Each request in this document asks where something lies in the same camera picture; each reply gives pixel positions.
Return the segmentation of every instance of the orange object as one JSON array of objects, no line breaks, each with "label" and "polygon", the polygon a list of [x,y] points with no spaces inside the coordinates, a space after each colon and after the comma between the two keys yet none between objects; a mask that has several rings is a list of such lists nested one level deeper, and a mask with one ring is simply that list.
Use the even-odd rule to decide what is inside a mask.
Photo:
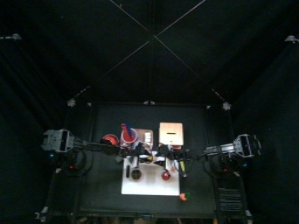
[{"label": "orange object", "polygon": [[183,192],[181,194],[181,200],[183,200],[183,201],[189,200],[190,197],[191,197],[191,195],[187,192]]}]

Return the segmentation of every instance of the small white object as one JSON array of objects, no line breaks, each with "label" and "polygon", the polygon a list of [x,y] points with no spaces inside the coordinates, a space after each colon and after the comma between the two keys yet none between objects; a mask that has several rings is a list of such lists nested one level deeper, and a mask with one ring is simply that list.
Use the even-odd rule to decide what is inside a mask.
[{"label": "small white object", "polygon": [[68,106],[70,107],[74,107],[76,105],[76,101],[75,101],[75,99],[70,99],[68,100]]},{"label": "small white object", "polygon": [[145,142],[146,143],[151,143],[153,142],[151,132],[146,132],[145,133]]},{"label": "small white object", "polygon": [[231,105],[227,102],[225,102],[222,104],[222,107],[223,107],[225,110],[230,110],[231,109]]},{"label": "small white object", "polygon": [[60,173],[60,171],[62,171],[62,168],[58,168],[55,172],[56,172],[56,173]]}]

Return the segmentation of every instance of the white paper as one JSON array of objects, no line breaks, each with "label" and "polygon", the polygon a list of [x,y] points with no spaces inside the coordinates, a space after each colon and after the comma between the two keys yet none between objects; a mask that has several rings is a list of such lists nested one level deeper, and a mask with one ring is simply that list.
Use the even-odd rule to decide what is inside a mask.
[{"label": "white paper", "polygon": [[[127,178],[127,165],[130,165],[130,178]],[[122,194],[173,195],[173,196],[178,196],[181,194],[179,172],[175,169],[170,168],[171,167],[170,160],[167,161],[167,168],[170,168],[170,173],[173,176],[169,180],[163,180],[162,178],[165,168],[154,163],[139,164],[142,178],[138,180],[133,179],[131,172],[135,169],[135,167],[137,167],[137,158],[133,164],[127,161],[126,158],[123,168]]]}]

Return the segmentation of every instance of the metal rod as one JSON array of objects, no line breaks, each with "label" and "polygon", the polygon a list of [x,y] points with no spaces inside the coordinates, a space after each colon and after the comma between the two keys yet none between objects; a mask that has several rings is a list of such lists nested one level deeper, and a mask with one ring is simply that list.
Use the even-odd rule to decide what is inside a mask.
[{"label": "metal rod", "polygon": [[[109,70],[106,73],[103,73],[98,78],[97,80],[94,81],[93,85],[95,85],[97,82],[99,82],[99,80],[106,76],[109,75],[114,70],[115,68],[150,43],[150,41],[145,42],[143,45],[141,45]],[[86,88],[83,88],[79,93],[71,98],[71,99],[75,99],[78,98],[89,89],[91,88],[91,85],[90,86],[86,86]]]},{"label": "metal rod", "polygon": [[[178,54],[171,50],[171,48],[166,45],[166,43],[157,37],[154,36],[155,39],[161,42],[161,44],[166,47],[166,49],[171,52],[174,57],[185,64],[185,66],[190,69],[193,74],[195,74],[199,77],[199,74],[193,70],[193,68],[189,66],[189,64],[183,61],[183,59],[178,56]],[[226,99],[222,97],[221,93],[215,90],[215,88],[210,89],[214,94],[222,99],[223,102],[226,102]]]},{"label": "metal rod", "polygon": [[133,18],[133,20],[145,28],[146,31],[147,28],[141,24],[141,22],[129,14],[129,12],[115,3],[115,1],[110,0],[110,2]]},{"label": "metal rod", "polygon": [[158,34],[163,34],[207,0],[201,1]]}]

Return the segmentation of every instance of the black backdrop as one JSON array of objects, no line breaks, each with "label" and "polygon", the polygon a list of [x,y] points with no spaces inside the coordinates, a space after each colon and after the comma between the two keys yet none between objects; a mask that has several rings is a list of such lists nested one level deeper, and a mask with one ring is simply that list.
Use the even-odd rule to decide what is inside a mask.
[{"label": "black backdrop", "polygon": [[290,45],[239,97],[237,133],[257,134],[263,155],[246,176],[247,199],[261,223],[299,221],[299,45]]},{"label": "black backdrop", "polygon": [[[67,105],[15,45],[2,47],[11,57],[0,54],[0,222],[34,223],[51,178],[40,148],[43,132],[63,127]],[[237,133],[258,134],[263,144],[263,156],[246,178],[249,203],[261,223],[299,220],[298,47],[285,49],[233,107]]]}]

